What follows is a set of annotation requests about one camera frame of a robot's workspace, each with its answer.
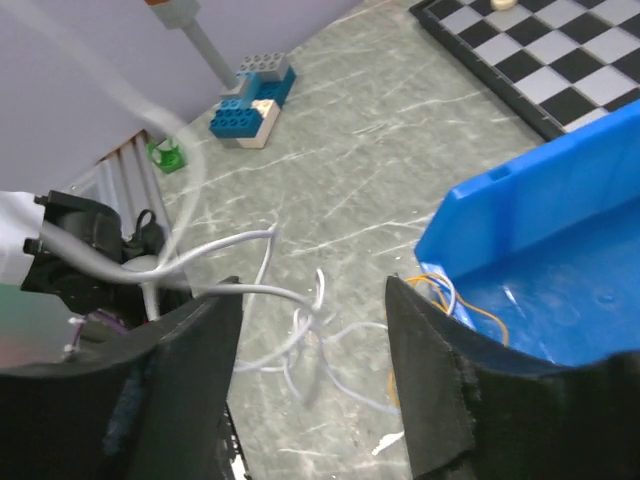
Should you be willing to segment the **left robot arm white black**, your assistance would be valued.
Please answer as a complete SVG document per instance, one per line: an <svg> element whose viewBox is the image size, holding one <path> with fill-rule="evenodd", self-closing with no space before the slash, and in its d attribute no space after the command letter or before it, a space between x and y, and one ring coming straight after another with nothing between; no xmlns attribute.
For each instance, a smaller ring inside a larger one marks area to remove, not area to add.
<svg viewBox="0 0 640 480"><path fill-rule="evenodd" d="M149 321L144 290L88 271L86 254L122 267L160 253L165 234L142 210L126 238L112 207L60 191L1 193L1 282L53 295L71 312L112 315L132 329Z"/></svg>

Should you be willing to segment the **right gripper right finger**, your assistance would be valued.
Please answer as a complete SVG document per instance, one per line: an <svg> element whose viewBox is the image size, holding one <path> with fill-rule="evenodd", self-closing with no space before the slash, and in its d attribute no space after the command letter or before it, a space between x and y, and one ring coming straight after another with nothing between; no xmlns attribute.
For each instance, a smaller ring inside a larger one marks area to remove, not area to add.
<svg viewBox="0 0 640 480"><path fill-rule="evenodd" d="M638 477L637 352L555 365L450 319L395 276L385 304L414 478Z"/></svg>

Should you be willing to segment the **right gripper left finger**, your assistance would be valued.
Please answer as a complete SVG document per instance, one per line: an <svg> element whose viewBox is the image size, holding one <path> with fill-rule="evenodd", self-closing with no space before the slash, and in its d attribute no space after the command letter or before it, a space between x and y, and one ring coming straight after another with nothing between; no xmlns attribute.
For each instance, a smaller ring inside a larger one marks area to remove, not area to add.
<svg viewBox="0 0 640 480"><path fill-rule="evenodd" d="M242 305L206 294L73 360L3 369L2 477L231 478Z"/></svg>

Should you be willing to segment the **blue three-compartment bin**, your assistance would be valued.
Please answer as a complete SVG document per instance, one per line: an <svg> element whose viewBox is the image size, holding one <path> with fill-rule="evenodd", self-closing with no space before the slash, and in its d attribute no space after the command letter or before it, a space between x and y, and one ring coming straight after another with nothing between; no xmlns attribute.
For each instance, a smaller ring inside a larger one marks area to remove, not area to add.
<svg viewBox="0 0 640 480"><path fill-rule="evenodd" d="M568 366L639 346L639 107L452 188L415 248L477 333Z"/></svg>

